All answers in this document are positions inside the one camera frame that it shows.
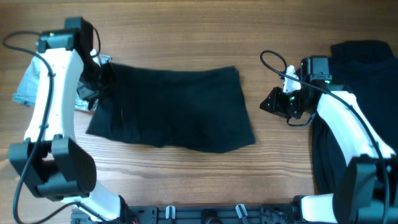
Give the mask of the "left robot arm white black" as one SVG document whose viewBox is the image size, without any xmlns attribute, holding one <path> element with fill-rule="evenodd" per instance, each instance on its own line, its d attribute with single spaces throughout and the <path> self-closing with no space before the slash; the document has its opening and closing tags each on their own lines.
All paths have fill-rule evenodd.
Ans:
<svg viewBox="0 0 398 224">
<path fill-rule="evenodd" d="M 98 31 L 82 17 L 38 34 L 34 113 L 24 141 L 10 146 L 9 160 L 20 176 L 17 190 L 27 187 L 37 198 L 73 205 L 93 222 L 127 223 L 125 201 L 98 181 L 93 158 L 75 141 L 76 98 L 92 105 L 116 84 L 112 65 L 101 63 L 99 51 Z"/>
</svg>

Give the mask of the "black shorts with patterned waistband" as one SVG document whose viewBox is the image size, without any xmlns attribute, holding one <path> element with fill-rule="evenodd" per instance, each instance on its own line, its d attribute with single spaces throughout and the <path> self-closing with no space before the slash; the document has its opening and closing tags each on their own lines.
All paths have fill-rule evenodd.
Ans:
<svg viewBox="0 0 398 224">
<path fill-rule="evenodd" d="M 87 134 L 224 153 L 256 142 L 235 67 L 178 72 L 114 65 L 118 82 Z"/>
</svg>

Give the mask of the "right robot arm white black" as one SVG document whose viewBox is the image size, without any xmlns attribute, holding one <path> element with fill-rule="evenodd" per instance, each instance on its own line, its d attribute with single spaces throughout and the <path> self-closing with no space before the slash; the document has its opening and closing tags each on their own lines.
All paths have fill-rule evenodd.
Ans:
<svg viewBox="0 0 398 224">
<path fill-rule="evenodd" d="M 333 133 L 347 169 L 335 193 L 298 196 L 294 218 L 304 223 L 397 223 L 397 155 L 370 125 L 356 96 L 329 69 L 327 57 L 271 71 L 284 79 L 261 109 L 290 120 L 321 117 Z"/>
</svg>

